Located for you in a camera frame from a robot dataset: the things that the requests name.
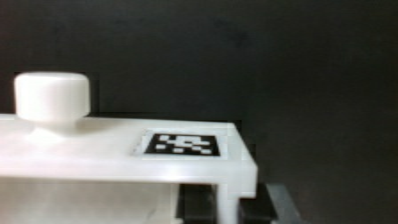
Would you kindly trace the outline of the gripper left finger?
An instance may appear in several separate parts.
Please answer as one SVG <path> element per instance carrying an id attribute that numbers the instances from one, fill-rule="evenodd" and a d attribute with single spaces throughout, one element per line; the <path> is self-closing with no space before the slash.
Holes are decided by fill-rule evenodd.
<path id="1" fill-rule="evenodd" d="M 217 223 L 217 202 L 210 185 L 180 186 L 176 217 L 183 224 Z"/>

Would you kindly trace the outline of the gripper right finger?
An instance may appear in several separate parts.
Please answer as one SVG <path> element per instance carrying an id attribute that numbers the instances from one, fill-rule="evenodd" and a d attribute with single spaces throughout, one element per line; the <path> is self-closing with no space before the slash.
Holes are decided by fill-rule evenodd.
<path id="1" fill-rule="evenodd" d="M 283 184 L 261 183 L 256 198 L 240 200 L 238 224 L 304 224 Z"/>

